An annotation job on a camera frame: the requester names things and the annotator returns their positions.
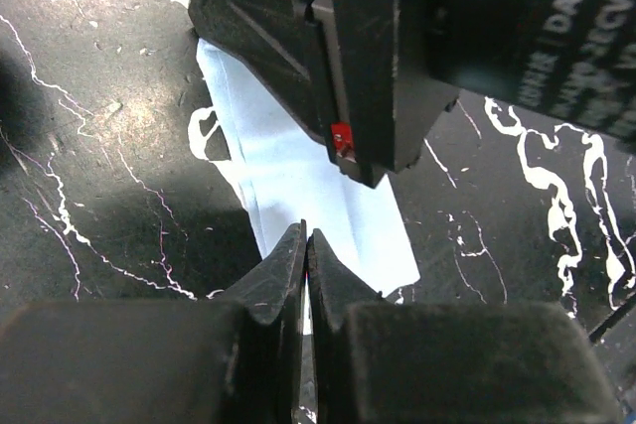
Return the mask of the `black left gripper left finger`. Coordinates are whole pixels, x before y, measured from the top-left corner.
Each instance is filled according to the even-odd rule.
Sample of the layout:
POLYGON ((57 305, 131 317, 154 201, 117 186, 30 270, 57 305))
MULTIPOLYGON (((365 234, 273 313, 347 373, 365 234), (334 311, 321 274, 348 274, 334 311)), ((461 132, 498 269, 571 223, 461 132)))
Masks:
POLYGON ((1 326, 5 423, 290 423, 306 225, 216 298, 45 302, 1 326))

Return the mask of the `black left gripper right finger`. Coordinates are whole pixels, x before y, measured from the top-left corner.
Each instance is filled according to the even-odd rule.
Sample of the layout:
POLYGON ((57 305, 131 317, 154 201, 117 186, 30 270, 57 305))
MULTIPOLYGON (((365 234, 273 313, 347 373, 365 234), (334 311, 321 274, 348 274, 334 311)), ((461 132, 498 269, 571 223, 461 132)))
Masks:
POLYGON ((393 304, 320 231, 306 269, 322 423, 621 419, 585 331, 557 304, 393 304))

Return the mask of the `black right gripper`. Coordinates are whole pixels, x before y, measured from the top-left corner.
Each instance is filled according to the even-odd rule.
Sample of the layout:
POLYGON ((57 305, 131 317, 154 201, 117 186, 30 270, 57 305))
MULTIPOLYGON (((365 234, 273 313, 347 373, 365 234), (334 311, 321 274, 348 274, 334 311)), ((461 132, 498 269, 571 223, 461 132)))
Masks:
POLYGON ((322 28, 335 162, 368 187, 418 161, 449 84, 635 137, 635 0, 322 0, 322 28))

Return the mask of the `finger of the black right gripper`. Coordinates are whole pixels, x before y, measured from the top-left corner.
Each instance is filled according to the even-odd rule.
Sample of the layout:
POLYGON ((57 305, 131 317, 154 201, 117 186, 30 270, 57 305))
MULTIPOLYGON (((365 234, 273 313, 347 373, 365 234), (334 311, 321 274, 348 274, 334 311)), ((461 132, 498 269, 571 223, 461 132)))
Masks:
POLYGON ((336 0, 192 0, 199 37, 239 60, 308 136, 347 117, 336 0))

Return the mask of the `light blue cleaning cloth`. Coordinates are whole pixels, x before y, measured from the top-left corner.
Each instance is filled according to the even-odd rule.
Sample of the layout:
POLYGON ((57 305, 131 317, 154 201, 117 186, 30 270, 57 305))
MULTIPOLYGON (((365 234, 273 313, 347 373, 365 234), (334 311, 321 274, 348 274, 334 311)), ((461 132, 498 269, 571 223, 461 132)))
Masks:
POLYGON ((229 54, 201 40, 196 59, 212 104, 191 116, 191 150, 204 157, 210 136, 201 126, 215 115, 260 254, 267 256, 291 224, 305 220, 374 290, 389 295, 416 282, 420 274, 389 179, 368 188, 343 175, 326 149, 229 54))

